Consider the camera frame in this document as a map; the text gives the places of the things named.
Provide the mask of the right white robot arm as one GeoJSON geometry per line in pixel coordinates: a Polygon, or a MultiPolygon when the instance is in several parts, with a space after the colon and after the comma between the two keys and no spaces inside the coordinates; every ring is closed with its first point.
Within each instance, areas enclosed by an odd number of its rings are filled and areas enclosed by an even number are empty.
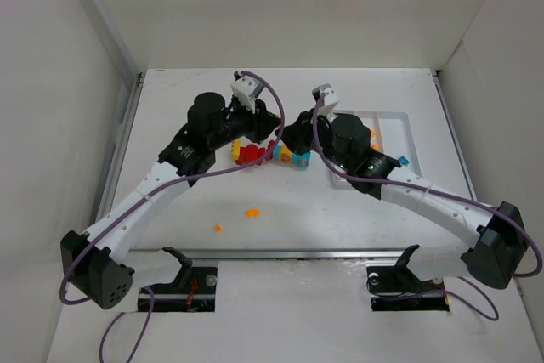
{"type": "Polygon", "coordinates": [[[529,246],[514,205],[504,201],[492,208],[454,200],[374,149],[370,129],[351,114],[328,120],[304,111],[281,139],[297,155],[321,151],[355,190],[410,210],[457,237],[450,247],[410,245],[395,264],[370,267],[369,276],[378,279],[383,292],[420,292],[424,282],[446,276],[471,276],[502,290],[514,277],[529,246]]]}

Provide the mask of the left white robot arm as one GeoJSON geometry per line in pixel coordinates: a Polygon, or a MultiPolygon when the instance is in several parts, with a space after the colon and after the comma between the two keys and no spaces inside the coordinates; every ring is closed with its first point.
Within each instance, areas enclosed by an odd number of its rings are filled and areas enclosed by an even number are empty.
{"type": "Polygon", "coordinates": [[[187,123],[135,190],[82,233],[71,230],[62,238],[60,302],[72,305],[92,301],[101,309],[111,309],[132,285],[183,288],[192,262],[180,251],[165,247],[159,252],[159,262],[134,268],[125,263],[130,249],[172,201],[199,179],[215,176],[211,168],[218,149],[241,137],[261,143],[284,127],[284,113],[270,112],[263,100],[252,95],[235,92],[225,100],[214,92],[198,94],[188,109],[187,123]],[[67,298],[69,285],[83,293],[83,298],[67,298]]]}

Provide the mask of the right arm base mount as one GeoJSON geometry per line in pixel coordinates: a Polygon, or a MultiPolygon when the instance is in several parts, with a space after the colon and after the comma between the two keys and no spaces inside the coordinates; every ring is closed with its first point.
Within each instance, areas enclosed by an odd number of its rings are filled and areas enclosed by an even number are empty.
{"type": "Polygon", "coordinates": [[[418,245],[407,247],[392,264],[369,262],[366,266],[366,289],[371,294],[373,312],[449,312],[443,285],[421,281],[407,265],[418,245]]]}

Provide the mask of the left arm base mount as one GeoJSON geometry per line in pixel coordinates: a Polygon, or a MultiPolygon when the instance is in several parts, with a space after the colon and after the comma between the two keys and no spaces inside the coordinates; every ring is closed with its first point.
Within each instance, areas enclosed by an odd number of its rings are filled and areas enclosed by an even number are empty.
{"type": "Polygon", "coordinates": [[[193,261],[173,247],[137,255],[133,286],[139,290],[137,311],[212,313],[218,266],[193,261]]]}

